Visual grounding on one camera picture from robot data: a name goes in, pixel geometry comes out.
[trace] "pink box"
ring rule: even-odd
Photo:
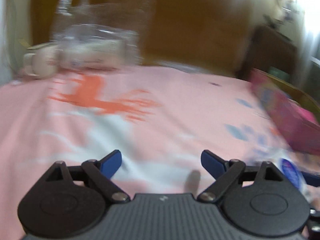
[[[252,92],[293,150],[320,155],[320,125],[301,114],[299,108],[266,75],[263,71],[252,70]]]

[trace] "orange print pattern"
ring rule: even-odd
[[[144,111],[144,108],[160,107],[161,105],[155,101],[143,98],[136,98],[137,95],[148,94],[149,92],[142,89],[132,90],[120,96],[119,99],[112,101],[97,100],[103,88],[103,79],[98,75],[82,75],[81,79],[71,79],[71,81],[79,83],[74,94],[57,93],[59,97],[48,97],[61,102],[68,102],[75,106],[82,107],[97,107],[101,111],[98,114],[118,114],[124,113],[125,119],[131,122],[135,120],[145,121],[143,116],[152,114],[151,112]]]

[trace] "pink fabric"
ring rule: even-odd
[[[162,67],[58,74],[0,89],[0,239],[24,232],[21,198],[56,160],[78,165],[114,149],[115,181],[137,192],[202,191],[213,178],[200,155],[248,159],[287,147],[245,81]]]

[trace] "open cardboard box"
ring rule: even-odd
[[[316,101],[294,86],[257,69],[252,70],[250,82],[252,92],[291,148],[320,155],[320,107]],[[301,115],[288,96],[313,113],[318,123]]]

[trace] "cup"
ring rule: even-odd
[[[49,78],[58,71],[57,45],[44,47],[23,57],[23,69],[35,79]]]

